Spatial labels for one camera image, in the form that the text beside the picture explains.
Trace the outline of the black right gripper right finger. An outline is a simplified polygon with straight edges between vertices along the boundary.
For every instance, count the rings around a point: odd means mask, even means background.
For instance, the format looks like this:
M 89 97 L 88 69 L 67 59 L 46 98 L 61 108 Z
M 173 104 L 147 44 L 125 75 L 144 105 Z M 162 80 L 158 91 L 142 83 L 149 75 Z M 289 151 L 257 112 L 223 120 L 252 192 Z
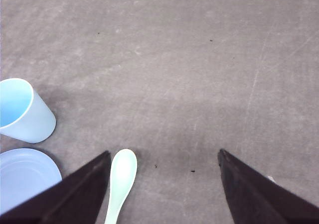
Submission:
M 317 224 L 317 206 L 279 186 L 226 151 L 218 164 L 225 198 L 236 224 Z

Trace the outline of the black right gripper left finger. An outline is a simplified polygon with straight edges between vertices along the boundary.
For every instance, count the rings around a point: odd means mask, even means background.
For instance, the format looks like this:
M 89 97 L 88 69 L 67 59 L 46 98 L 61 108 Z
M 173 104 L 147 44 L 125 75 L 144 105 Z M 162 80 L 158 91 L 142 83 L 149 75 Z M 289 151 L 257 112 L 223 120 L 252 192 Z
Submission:
M 94 224 L 110 179 L 104 151 L 61 182 L 0 217 L 2 224 Z

